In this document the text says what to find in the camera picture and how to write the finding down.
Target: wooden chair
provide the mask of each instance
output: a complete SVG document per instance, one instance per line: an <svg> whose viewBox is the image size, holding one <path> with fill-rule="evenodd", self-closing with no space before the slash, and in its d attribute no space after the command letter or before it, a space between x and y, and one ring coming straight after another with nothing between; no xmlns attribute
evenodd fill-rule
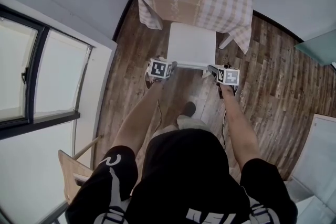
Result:
<svg viewBox="0 0 336 224"><path fill-rule="evenodd" d="M70 204L80 189L81 183L85 182L92 175L93 171L77 161L90 147L95 145L102 136L98 136L90 144L84 147L75 156L71 157L64 151L58 151L58 159L61 164L64 177L64 195Z"/></svg>

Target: black shirt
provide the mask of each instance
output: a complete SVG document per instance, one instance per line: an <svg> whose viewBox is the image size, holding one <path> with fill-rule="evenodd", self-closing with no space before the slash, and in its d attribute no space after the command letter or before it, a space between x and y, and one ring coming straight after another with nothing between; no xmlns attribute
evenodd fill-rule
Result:
<svg viewBox="0 0 336 224"><path fill-rule="evenodd" d="M110 149L66 211L69 223L296 223L276 166L248 161L240 185L218 139L197 129L153 138L140 183L133 151Z"/></svg>

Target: window frame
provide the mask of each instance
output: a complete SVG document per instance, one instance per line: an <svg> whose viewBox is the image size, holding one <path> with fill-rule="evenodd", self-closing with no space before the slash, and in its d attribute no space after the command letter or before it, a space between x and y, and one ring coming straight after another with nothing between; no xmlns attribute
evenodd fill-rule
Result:
<svg viewBox="0 0 336 224"><path fill-rule="evenodd" d="M16 12L6 6L0 5L0 17L9 19L16 23L28 26L37 30L37 36L32 47L30 58L28 61L26 73L25 73L25 98L24 98L24 116L22 118L10 119L5 121L0 121L0 140L10 138L16 135L21 135L36 130L51 127L57 124L62 124L65 122L73 121L80 118L80 113L78 112L78 106L80 101L81 86L85 77L86 67L88 64L89 56L91 54L94 46L84 42L76 37L73 37L63 31L56 28L50 27L40 21L30 18L26 15ZM34 103L35 103L35 91L36 82L38 76L38 69L41 63L41 58L43 55L43 49L48 37L50 30L58 31L70 38L80 41L88 46L88 56L86 57L86 63L83 67L83 72L80 77L78 91L76 92L76 101L73 111L64 112L61 114L55 114L43 117L41 119L34 119Z"/></svg>

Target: wooden floor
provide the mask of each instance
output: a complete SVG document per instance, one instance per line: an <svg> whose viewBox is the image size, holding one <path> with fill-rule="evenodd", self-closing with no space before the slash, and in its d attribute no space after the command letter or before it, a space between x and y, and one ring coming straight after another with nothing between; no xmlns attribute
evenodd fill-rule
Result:
<svg viewBox="0 0 336 224"><path fill-rule="evenodd" d="M111 147L122 121L144 95L147 61L156 55L167 56L169 26L165 22L163 30L152 30L141 24L138 1L134 0L117 41L106 85L98 126L98 135L104 138L96 146L95 165ZM217 34L217 40L222 37L223 34ZM336 73L330 66L321 67L296 50L295 44L278 28L253 17L246 55L234 43L216 50L217 64L230 62L240 69L237 100L257 133L263 158L278 166L283 179L288 178L301 153L314 113L336 117ZM170 124L189 100L197 106L194 117L208 124L223 143L224 104L214 79L202 79L198 70L178 69L174 79L166 84L161 100L162 126ZM145 148L158 121L156 113L136 159L140 172ZM225 140L231 174L239 180L227 124Z"/></svg>

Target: white stool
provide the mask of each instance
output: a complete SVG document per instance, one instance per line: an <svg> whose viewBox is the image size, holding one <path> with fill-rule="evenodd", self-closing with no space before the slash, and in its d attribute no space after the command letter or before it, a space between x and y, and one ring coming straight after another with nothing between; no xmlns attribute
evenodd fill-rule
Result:
<svg viewBox="0 0 336 224"><path fill-rule="evenodd" d="M202 69L215 63L216 32L191 25L172 23L170 26L169 62L177 67Z"/></svg>

